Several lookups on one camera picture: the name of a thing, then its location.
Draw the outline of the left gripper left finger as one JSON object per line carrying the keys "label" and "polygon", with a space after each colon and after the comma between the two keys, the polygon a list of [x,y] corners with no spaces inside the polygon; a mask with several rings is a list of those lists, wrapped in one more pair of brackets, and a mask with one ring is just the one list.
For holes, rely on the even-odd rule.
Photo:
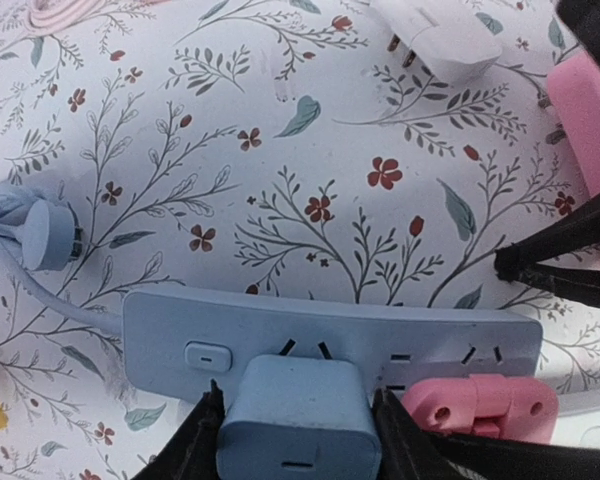
{"label": "left gripper left finger", "polygon": [[215,380],[165,447],[133,480],[219,479],[216,452],[225,419],[224,396]]}

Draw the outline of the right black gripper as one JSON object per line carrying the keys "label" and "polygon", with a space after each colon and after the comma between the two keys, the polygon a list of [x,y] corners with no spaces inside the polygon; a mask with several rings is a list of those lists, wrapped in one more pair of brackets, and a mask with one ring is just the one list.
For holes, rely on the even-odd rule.
{"label": "right black gripper", "polygon": [[560,0],[556,13],[600,68],[600,0]]}

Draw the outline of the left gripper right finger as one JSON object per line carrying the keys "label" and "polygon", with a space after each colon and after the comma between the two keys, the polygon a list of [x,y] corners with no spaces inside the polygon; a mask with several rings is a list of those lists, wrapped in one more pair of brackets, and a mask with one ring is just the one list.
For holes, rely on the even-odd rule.
{"label": "left gripper right finger", "polygon": [[600,479],[600,450],[426,432],[387,389],[375,391],[372,416],[380,479]]}

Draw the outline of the pink triangular power strip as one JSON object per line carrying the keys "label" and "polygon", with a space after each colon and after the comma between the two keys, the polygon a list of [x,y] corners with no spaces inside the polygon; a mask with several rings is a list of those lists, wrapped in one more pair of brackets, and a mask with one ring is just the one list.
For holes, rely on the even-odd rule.
{"label": "pink triangular power strip", "polygon": [[600,67],[586,52],[555,66],[538,105],[554,108],[589,195],[600,194]]}

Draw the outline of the light blue adapter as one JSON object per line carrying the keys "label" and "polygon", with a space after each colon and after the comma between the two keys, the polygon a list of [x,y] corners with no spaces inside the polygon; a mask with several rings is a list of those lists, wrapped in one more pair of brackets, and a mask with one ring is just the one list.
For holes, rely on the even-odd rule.
{"label": "light blue adapter", "polygon": [[358,368],[262,355],[218,434],[222,479],[374,479],[382,447]]}

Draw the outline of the light blue power strip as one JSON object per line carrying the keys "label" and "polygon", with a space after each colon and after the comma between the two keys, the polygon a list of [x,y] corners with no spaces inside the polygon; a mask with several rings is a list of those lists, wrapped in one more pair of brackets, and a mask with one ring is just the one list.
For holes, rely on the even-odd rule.
{"label": "light blue power strip", "polygon": [[141,390],[197,401],[216,382],[232,401],[261,355],[355,364],[367,391],[401,392],[427,378],[531,376],[540,322],[501,310],[427,309],[157,286],[122,303],[127,379]]}

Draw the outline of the small pink adapter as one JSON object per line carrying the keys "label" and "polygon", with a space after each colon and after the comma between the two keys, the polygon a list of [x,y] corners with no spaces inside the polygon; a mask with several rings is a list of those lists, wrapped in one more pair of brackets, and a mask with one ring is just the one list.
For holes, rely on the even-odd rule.
{"label": "small pink adapter", "polygon": [[559,411],[556,392],[542,381],[499,374],[426,379],[401,403],[425,431],[536,444],[550,442]]}

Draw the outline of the white cube plug adapter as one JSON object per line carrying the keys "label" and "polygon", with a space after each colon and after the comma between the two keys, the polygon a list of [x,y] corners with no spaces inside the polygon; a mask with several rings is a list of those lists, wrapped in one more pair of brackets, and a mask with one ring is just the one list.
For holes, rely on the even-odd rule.
{"label": "white cube plug adapter", "polygon": [[391,33],[387,50],[405,47],[404,67],[419,59],[442,82],[480,77],[502,55],[489,28],[458,1],[374,0],[370,6]]}

